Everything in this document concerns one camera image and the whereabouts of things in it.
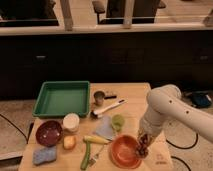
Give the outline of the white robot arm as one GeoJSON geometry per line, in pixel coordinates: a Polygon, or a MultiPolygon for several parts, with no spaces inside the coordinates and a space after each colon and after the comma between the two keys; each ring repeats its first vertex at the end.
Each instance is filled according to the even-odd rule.
{"type": "Polygon", "coordinates": [[[148,107],[139,122],[138,140],[150,146],[161,133],[167,117],[173,117],[213,143],[213,115],[181,100],[180,89],[173,84],[153,88],[146,96],[148,107]]]}

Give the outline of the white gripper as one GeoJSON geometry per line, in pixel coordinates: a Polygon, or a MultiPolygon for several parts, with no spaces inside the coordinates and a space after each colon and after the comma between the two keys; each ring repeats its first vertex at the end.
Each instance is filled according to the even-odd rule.
{"type": "Polygon", "coordinates": [[[162,132],[165,116],[148,108],[139,121],[138,140],[141,145],[151,145],[162,132]]]}

